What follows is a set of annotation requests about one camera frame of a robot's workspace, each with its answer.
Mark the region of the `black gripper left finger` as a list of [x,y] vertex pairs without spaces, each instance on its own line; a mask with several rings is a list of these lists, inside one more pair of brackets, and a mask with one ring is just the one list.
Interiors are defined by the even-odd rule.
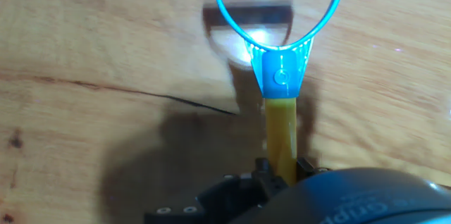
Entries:
[[253,172],[225,174],[222,181],[196,196],[178,197],[144,214],[144,224],[250,223],[271,198],[287,187],[268,160],[258,158]]

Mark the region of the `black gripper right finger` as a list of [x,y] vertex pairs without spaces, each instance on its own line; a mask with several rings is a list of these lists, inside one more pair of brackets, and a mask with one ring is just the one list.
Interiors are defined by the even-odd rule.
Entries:
[[328,172],[329,168],[319,167],[315,168],[308,160],[305,158],[297,159],[297,181],[307,179],[313,175],[318,175],[320,173]]

